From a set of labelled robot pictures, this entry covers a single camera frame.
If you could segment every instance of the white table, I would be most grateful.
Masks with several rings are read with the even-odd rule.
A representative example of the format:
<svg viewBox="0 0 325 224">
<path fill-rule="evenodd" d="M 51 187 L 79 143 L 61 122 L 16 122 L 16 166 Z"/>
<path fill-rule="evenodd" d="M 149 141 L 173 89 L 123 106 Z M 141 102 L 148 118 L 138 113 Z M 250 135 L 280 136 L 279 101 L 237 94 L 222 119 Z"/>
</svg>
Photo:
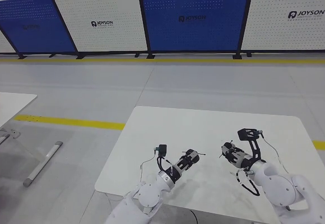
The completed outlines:
<svg viewBox="0 0 325 224">
<path fill-rule="evenodd" d="M 21 133 L 15 131 L 9 122 L 14 116 L 16 116 L 20 111 L 26 108 L 33 100 L 35 100 L 37 95 L 34 94 L 14 94 L 9 92 L 0 92 L 0 130 L 3 129 L 7 132 L 0 137 L 0 144 L 7 139 L 10 135 L 16 139 Z M 57 149 L 62 145 L 62 142 L 56 142 L 49 153 L 44 156 L 40 152 L 32 148 L 24 148 L 31 155 L 33 155 L 37 160 L 40 161 L 38 166 L 33 170 L 29 177 L 24 181 L 24 186 L 29 186 L 35 179 L 37 174 L 42 170 L 45 164 L 54 155 Z"/>
<path fill-rule="evenodd" d="M 237 131 L 242 128 L 263 130 L 266 140 L 279 151 L 287 170 L 304 175 L 325 198 L 325 167 L 300 119 L 144 106 L 136 107 L 131 114 L 95 189 L 125 195 L 139 183 L 140 164 L 152 157 L 154 147 L 167 144 L 166 158 L 172 163 L 180 158 L 182 151 L 192 148 L 207 155 L 200 156 L 200 161 L 183 173 L 164 199 L 165 204 L 259 223 L 279 223 L 268 200 L 242 188 L 230 173 L 235 173 L 236 168 L 225 158 L 219 158 L 221 146 L 231 140 L 251 153 L 249 143 L 238 138 Z M 258 144 L 262 158 L 284 173 L 274 150 L 262 140 Z M 142 180 L 152 182 L 158 172 L 156 160 L 147 162 Z"/>
</svg>

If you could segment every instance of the floor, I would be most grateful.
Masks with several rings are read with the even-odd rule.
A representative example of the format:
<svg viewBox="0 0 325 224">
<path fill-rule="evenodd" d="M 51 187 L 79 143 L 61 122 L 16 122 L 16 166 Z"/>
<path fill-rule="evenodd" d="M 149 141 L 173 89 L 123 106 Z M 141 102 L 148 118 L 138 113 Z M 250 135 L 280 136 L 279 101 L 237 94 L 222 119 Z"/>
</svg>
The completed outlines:
<svg viewBox="0 0 325 224">
<path fill-rule="evenodd" d="M 0 91 L 37 94 L 24 114 L 118 123 L 125 123 L 137 105 L 293 115 L 311 139 L 325 141 L 322 64 L 0 62 Z M 94 184 L 120 131 L 12 125 L 22 135 L 0 145 L 0 223 L 103 223 L 112 208 Z M 24 188 L 22 182 L 37 162 L 22 148 L 43 153 L 56 141 L 63 141 L 63 147 Z M 325 151 L 318 152 L 325 164 Z M 196 215 L 201 223 L 249 223 Z M 152 220 L 194 222 L 189 210 L 171 206 L 163 206 Z"/>
</svg>

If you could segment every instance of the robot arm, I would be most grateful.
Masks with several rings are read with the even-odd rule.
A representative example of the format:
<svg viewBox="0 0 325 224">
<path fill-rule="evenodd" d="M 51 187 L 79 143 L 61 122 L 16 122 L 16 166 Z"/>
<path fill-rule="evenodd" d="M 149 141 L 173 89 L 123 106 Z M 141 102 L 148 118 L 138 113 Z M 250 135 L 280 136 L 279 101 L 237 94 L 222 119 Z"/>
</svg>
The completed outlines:
<svg viewBox="0 0 325 224">
<path fill-rule="evenodd" d="M 157 160 L 161 171 L 157 174 L 156 181 L 152 184 L 141 182 L 137 185 L 114 208 L 105 224 L 148 224 L 163 204 L 161 192 L 170 192 L 183 171 L 199 161 L 198 153 L 188 150 L 175 165 L 164 170 L 161 166 L 162 158 L 159 153 Z M 138 195 L 139 206 L 133 200 L 135 195 Z"/>
<path fill-rule="evenodd" d="M 260 134 L 263 138 L 262 131 L 256 129 L 238 131 L 241 141 L 249 141 L 253 156 L 237 148 L 231 142 L 226 142 L 222 146 L 222 155 L 231 164 L 243 170 L 246 176 L 251 179 L 252 185 L 255 183 L 262 187 L 266 198 L 272 204 L 282 224 L 325 224 L 325 200 L 313 189 L 305 177 L 279 174 L 273 164 L 261 159 L 261 152 L 256 142 Z M 249 191 L 259 196 L 257 188 L 255 190 L 257 193 Z M 290 209 L 289 206 L 302 200 L 306 200 L 308 209 Z"/>
</svg>

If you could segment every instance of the black cable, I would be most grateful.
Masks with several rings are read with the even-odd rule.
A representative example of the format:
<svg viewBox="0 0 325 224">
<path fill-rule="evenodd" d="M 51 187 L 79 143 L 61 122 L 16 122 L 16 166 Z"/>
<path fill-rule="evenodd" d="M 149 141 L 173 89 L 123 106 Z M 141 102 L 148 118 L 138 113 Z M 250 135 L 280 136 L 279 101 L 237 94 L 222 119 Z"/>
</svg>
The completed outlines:
<svg viewBox="0 0 325 224">
<path fill-rule="evenodd" d="M 254 188 L 254 190 L 255 190 L 256 192 L 251 191 L 248 187 L 246 187 L 244 184 L 242 184 L 242 182 L 241 182 L 240 179 L 239 179 L 239 172 L 240 172 L 240 171 L 242 171 L 242 170 L 238 170 L 237 173 L 236 173 L 236 179 L 237 179 L 238 183 L 240 183 L 240 184 L 242 185 L 242 187 L 243 187 L 244 189 L 248 190 L 251 194 L 253 194 L 253 195 L 255 195 L 255 196 L 260 196 L 258 189 L 256 188 L 255 184 L 252 182 L 252 180 L 248 177 L 248 175 L 247 175 L 246 172 L 245 172 L 246 177 L 247 177 L 248 181 L 251 183 L 252 187 Z"/>
<path fill-rule="evenodd" d="M 191 211 L 191 210 L 190 210 L 190 212 L 192 212 L 192 214 L 195 216 L 196 224 L 198 224 L 198 220 L 197 220 L 197 217 L 196 217 L 195 213 L 193 211 Z"/>
<path fill-rule="evenodd" d="M 159 167 L 160 171 L 164 171 L 164 169 L 163 169 L 163 167 L 161 165 L 161 157 L 160 156 L 158 156 L 156 158 L 156 162 L 157 162 L 157 166 Z"/>
</svg>

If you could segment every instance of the white round joint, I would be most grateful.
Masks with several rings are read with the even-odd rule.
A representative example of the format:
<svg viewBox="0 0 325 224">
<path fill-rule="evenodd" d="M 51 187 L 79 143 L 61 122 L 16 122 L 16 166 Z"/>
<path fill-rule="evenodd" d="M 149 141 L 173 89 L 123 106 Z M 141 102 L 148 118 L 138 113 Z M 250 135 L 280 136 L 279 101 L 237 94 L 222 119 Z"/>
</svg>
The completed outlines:
<svg viewBox="0 0 325 224">
<path fill-rule="evenodd" d="M 145 184 L 138 192 L 140 204 L 146 208 L 153 208 L 160 200 L 160 189 L 151 184 Z"/>
<path fill-rule="evenodd" d="M 263 183 L 267 199 L 276 206 L 290 206 L 295 203 L 296 191 L 293 184 L 282 176 L 271 176 Z"/>
</svg>

